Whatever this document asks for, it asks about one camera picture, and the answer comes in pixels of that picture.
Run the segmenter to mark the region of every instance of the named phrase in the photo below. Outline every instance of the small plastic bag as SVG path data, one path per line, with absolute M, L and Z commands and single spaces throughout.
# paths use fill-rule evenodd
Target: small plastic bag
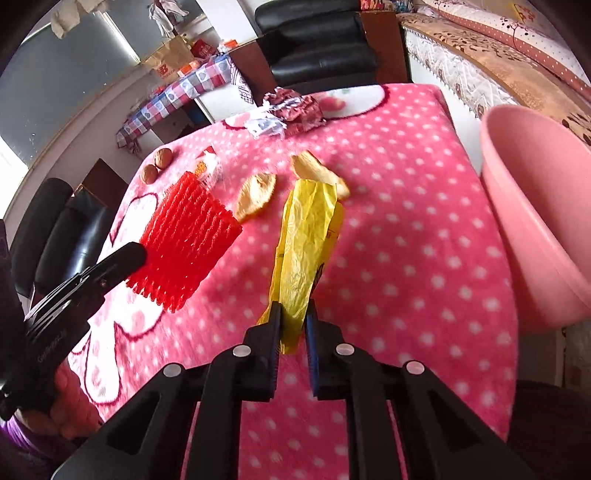
M 344 209 L 336 187 L 298 180 L 283 210 L 281 236 L 269 290 L 269 306 L 258 324 L 269 321 L 270 305 L 281 302 L 284 324 L 281 352 L 295 353 L 310 295 L 339 237 Z

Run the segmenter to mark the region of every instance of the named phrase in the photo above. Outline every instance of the black leather chair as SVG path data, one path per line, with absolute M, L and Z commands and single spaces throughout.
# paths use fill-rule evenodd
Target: black leather chair
M 32 305 L 96 263 L 115 219 L 86 190 L 72 194 L 63 180 L 44 181 L 12 240 L 12 277 Z
M 274 0 L 255 11 L 258 44 L 279 86 L 302 94 L 376 82 L 359 0 Z

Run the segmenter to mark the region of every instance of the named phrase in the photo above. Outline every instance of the purple sleeve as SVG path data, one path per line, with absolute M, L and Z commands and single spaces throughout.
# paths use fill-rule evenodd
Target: purple sleeve
M 62 463 L 76 450 L 74 444 L 60 436 L 33 433 L 16 417 L 0 424 L 0 430 L 21 450 L 52 462 Z

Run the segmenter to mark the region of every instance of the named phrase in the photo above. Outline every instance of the metal rivet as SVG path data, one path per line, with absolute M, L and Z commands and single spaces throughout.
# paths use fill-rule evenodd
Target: metal rivet
M 336 352 L 339 355 L 344 356 L 353 355 L 355 352 L 355 347 L 353 345 L 349 345 L 348 343 L 340 343 L 336 346 Z
M 237 356 L 239 358 L 242 358 L 244 356 L 248 356 L 251 354 L 251 352 L 252 352 L 252 350 L 248 345 L 236 345 L 234 347 L 234 350 L 232 350 L 232 353 L 234 354 L 234 356 Z
M 410 374 L 420 375 L 425 371 L 425 366 L 421 362 L 413 360 L 412 362 L 407 363 L 407 370 Z
M 165 377 L 172 378 L 179 376 L 182 371 L 183 367 L 181 367 L 179 364 L 170 364 L 164 367 L 163 373 Z

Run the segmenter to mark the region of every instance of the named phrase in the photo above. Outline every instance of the pink bowl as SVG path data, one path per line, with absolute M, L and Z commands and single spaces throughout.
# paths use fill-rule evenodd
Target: pink bowl
M 522 106 L 482 118 L 482 181 L 505 241 L 519 327 L 543 332 L 591 314 L 591 151 Z

